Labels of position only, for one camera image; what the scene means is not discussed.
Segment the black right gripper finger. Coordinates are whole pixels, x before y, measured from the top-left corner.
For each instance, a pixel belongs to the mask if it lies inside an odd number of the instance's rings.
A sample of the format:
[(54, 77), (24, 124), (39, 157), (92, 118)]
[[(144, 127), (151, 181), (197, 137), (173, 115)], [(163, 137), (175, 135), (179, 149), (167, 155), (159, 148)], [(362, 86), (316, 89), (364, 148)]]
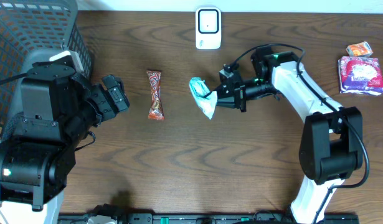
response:
[(227, 93), (228, 92), (228, 86), (226, 83), (221, 83), (219, 86), (217, 86), (214, 89), (214, 91)]
[(236, 108), (235, 98), (233, 96), (228, 96), (225, 98), (218, 98), (216, 106), (235, 109)]

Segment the teal snack wrapper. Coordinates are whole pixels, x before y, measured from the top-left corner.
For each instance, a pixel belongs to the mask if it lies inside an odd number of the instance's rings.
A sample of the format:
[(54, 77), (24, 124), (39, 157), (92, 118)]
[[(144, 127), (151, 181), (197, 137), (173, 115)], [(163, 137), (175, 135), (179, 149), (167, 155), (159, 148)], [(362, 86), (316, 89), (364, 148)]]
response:
[(208, 119), (212, 119), (218, 101), (217, 92), (210, 91), (205, 81), (199, 77), (191, 78), (189, 88), (197, 106)]

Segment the red orange chocolate bar wrapper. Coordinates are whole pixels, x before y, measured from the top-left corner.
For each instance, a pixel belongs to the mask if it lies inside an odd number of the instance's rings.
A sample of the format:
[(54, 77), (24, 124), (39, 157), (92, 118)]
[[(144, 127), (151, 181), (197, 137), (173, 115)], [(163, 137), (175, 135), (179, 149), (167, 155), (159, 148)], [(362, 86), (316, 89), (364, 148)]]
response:
[(151, 107), (149, 109), (148, 118), (155, 120), (163, 120), (163, 106), (161, 101), (161, 72), (148, 70), (147, 76), (151, 86)]

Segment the purple red noodle packet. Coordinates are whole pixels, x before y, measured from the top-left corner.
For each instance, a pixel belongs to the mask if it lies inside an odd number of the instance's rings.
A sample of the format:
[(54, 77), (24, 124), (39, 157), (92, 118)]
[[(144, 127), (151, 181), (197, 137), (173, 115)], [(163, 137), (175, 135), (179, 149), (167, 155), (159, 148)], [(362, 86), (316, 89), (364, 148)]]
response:
[(338, 60), (340, 93), (379, 96), (383, 78), (378, 58), (343, 56)]

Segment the small orange box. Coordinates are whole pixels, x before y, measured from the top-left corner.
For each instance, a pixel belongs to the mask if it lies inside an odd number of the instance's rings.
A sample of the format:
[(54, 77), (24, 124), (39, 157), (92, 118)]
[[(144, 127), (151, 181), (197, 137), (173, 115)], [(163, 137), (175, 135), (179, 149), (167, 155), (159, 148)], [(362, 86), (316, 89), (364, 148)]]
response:
[(373, 50), (368, 42), (363, 41), (358, 44), (348, 45), (346, 52), (351, 57), (370, 57), (373, 54)]

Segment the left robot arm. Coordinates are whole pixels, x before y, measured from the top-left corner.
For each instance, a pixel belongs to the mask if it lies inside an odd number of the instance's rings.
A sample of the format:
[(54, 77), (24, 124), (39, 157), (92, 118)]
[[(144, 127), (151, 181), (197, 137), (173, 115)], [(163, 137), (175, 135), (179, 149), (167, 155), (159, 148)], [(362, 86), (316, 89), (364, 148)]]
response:
[(92, 84), (73, 51), (20, 78), (19, 111), (0, 142), (0, 223), (56, 223), (82, 141), (130, 103), (120, 78)]

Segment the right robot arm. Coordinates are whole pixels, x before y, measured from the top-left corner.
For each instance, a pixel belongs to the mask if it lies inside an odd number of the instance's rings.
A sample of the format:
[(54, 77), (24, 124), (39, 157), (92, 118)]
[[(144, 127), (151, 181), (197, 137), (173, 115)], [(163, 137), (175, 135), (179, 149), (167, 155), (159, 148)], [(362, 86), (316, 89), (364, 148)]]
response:
[(355, 107), (345, 108), (314, 82), (301, 62), (304, 51), (297, 55), (297, 48), (289, 45), (286, 52), (274, 52), (273, 46), (249, 50), (254, 78), (244, 80), (236, 60), (223, 66), (214, 90), (216, 105), (244, 112), (250, 100), (277, 94), (288, 100), (304, 124), (299, 149), (304, 177), (287, 220), (321, 223), (337, 189), (357, 188), (367, 180), (365, 175), (356, 184), (344, 183), (355, 170), (369, 166), (362, 114)]

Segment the dark grey plastic basket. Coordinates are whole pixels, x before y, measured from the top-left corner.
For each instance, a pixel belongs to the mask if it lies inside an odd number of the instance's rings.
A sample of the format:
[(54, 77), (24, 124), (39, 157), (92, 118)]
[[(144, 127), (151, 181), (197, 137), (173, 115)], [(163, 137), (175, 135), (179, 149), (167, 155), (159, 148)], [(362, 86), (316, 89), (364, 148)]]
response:
[(75, 1), (0, 1), (0, 141), (71, 144), (96, 121)]

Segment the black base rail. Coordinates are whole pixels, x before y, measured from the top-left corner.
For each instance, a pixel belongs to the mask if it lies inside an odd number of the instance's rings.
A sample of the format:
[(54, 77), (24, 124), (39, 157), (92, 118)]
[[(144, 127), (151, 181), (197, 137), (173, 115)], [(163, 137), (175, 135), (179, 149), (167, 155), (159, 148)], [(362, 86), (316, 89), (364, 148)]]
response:
[(122, 223), (122, 224), (231, 224), (231, 223), (294, 223), (281, 213), (258, 212), (254, 215), (153, 215), (129, 213), (120, 218), (104, 215), (61, 215), (58, 224)]

